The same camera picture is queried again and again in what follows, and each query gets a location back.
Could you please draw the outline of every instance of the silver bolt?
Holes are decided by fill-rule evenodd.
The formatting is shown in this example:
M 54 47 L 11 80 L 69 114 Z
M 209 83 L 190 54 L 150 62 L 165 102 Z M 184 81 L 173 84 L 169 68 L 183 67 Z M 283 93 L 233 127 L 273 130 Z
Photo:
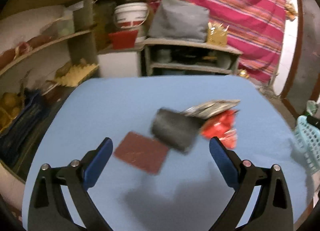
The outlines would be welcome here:
M 77 159 L 74 159 L 74 160 L 70 163 L 70 165 L 71 165 L 72 167 L 79 166 L 79 164 L 80 164 L 80 161 L 77 160 Z
M 242 162 L 242 164 L 243 164 L 244 166 L 246 166 L 246 167 L 250 167 L 250 166 L 252 165 L 251 161 L 249 161 L 249 160 L 244 160 L 244 161 Z
M 48 168 L 50 168 L 50 165 L 48 163 L 44 163 L 41 165 L 42 170 L 47 170 Z
M 278 164 L 273 165 L 273 168 L 275 169 L 275 171 L 281 170 L 281 167 Z

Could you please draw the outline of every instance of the teal plastic basket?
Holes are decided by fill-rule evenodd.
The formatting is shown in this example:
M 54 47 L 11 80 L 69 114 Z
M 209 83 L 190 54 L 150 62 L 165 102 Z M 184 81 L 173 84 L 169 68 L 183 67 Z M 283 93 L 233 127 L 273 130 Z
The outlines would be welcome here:
M 320 130 L 307 122 L 302 115 L 297 119 L 295 128 L 296 149 L 302 153 L 309 165 L 311 173 L 320 170 Z

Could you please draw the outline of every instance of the red plastic packet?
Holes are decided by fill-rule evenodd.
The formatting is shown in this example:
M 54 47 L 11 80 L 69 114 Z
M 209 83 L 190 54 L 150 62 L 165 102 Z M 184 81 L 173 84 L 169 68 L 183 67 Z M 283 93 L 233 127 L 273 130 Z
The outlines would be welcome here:
M 233 128 L 236 110 L 227 110 L 209 119 L 201 128 L 201 135 L 211 139 L 217 136 L 228 149 L 236 147 L 237 135 Z

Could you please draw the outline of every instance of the blue table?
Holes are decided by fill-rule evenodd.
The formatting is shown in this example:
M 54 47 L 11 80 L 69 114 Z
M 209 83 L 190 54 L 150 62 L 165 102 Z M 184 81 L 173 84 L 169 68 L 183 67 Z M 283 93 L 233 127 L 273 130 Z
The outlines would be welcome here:
M 33 185 L 43 163 L 65 166 L 101 143 L 114 148 L 129 131 L 150 136 L 161 107 L 182 111 L 212 99 L 241 99 L 236 117 L 235 152 L 256 166 L 279 164 L 289 187 L 294 221 L 311 200 L 305 169 L 291 156 L 291 130 L 254 86 L 235 76 L 166 76 L 91 79 L 78 87 L 58 112 L 35 155 L 23 198 L 27 228 Z M 256 188 L 240 222 L 254 207 Z M 67 189 L 71 216 L 82 224 Z M 229 188 L 209 153 L 209 141 L 198 137 L 186 156 L 170 150 L 161 172 L 148 175 L 111 156 L 97 184 L 89 189 L 96 207 L 115 231 L 207 231 L 216 221 L 233 189 Z

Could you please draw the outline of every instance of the white bucket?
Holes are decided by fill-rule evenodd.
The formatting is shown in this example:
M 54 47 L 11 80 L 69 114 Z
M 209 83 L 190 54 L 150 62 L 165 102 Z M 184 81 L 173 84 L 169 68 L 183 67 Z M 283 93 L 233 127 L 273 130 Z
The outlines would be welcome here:
M 135 28 L 142 25 L 149 15 L 148 4 L 127 3 L 115 9 L 115 25 L 118 28 Z

